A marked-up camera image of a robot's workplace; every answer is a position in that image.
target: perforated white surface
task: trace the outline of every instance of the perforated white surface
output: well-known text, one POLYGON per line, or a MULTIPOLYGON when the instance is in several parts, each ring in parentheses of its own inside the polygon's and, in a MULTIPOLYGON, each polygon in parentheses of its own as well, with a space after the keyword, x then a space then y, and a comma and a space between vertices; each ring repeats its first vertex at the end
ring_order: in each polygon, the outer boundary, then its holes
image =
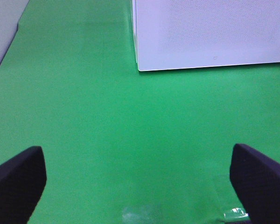
POLYGON ((139 70, 280 62, 280 0, 133 0, 139 70))

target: white wall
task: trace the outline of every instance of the white wall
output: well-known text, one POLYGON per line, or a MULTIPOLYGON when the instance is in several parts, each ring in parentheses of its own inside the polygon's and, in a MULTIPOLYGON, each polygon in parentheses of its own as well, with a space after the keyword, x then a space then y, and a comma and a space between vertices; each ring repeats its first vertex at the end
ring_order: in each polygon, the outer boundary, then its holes
POLYGON ((0 63, 17 31, 18 21, 29 0, 0 0, 0 63))

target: green floor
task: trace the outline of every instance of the green floor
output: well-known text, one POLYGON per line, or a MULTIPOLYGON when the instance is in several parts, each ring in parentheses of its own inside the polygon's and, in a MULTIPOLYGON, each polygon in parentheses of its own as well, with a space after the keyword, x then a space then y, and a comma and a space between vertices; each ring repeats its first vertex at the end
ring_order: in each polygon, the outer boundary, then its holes
POLYGON ((280 162, 280 63, 139 73, 129 19, 127 0, 30 0, 20 20, 0 164, 43 147, 30 224, 222 223, 233 145, 280 162))

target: green backdrop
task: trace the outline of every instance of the green backdrop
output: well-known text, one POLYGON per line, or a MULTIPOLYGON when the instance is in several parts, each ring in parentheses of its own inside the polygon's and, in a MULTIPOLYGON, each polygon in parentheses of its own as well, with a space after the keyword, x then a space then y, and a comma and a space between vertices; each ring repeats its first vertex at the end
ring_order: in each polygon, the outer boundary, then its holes
POLYGON ((0 67, 0 164, 46 160, 30 224, 230 220, 238 142, 280 162, 280 63, 139 73, 128 1, 30 1, 0 67))

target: black foam pad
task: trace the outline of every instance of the black foam pad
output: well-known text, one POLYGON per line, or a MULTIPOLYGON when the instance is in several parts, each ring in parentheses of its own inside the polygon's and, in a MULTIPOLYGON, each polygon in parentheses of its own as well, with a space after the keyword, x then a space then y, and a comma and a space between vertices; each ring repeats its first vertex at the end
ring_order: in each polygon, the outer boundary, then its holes
POLYGON ((280 164, 248 145, 233 148, 230 181, 253 224, 280 224, 280 164))
POLYGON ((0 224, 27 223, 47 175, 41 147, 30 147, 0 165, 0 224))

